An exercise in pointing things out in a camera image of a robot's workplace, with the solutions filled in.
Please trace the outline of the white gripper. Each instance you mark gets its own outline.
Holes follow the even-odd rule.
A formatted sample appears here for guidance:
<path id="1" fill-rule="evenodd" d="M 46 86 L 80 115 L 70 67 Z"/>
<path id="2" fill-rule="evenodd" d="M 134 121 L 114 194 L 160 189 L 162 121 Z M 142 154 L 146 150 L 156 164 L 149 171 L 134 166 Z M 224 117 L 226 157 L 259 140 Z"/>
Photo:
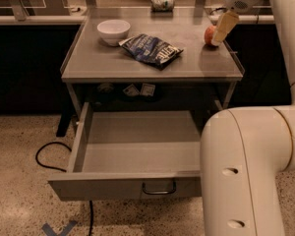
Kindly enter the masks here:
<path id="1" fill-rule="evenodd" d="M 228 9 L 219 16 L 212 34 L 211 44 L 218 46 L 239 22 L 239 14 L 249 11 L 260 0 L 224 0 Z"/>

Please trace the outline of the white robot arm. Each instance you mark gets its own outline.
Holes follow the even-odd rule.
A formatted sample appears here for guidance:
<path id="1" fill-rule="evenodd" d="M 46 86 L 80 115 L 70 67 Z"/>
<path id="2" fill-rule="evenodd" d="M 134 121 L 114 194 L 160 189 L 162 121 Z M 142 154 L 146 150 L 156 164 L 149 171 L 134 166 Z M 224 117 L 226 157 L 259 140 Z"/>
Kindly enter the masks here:
<path id="1" fill-rule="evenodd" d="M 225 0 L 208 40 L 220 44 L 258 0 Z M 285 236 L 275 176 L 295 170 L 295 0 L 269 0 L 292 101 L 222 110 L 206 122 L 201 182 L 206 236 Z"/>

